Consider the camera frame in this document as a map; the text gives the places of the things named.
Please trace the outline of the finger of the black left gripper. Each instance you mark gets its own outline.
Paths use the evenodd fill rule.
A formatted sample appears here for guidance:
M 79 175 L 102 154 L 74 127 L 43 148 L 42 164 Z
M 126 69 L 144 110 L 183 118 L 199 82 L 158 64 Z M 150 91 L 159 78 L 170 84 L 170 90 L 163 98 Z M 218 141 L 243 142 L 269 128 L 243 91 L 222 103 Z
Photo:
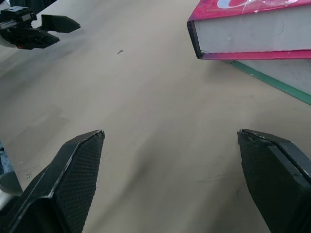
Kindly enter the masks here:
M 71 33 L 81 25 L 67 16 L 41 15 L 41 29 L 57 33 Z
M 45 49 L 60 39 L 48 32 L 35 28 L 11 28 L 1 30 L 1 36 L 18 49 Z

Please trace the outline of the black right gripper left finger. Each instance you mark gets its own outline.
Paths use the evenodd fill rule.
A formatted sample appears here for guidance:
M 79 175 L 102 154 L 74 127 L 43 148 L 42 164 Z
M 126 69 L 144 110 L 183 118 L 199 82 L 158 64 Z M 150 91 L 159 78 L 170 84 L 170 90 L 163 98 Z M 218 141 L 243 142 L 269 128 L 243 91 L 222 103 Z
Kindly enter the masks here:
M 102 130 L 67 141 L 25 190 L 14 171 L 0 174 L 2 233 L 80 233 L 96 191 Z

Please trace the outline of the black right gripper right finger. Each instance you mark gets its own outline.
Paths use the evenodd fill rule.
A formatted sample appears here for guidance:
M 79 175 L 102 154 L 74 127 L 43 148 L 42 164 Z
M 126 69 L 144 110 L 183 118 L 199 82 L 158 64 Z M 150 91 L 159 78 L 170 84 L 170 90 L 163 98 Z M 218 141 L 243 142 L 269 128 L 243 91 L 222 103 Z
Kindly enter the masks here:
M 311 160 L 292 141 L 237 132 L 249 193 L 272 233 L 311 231 Z

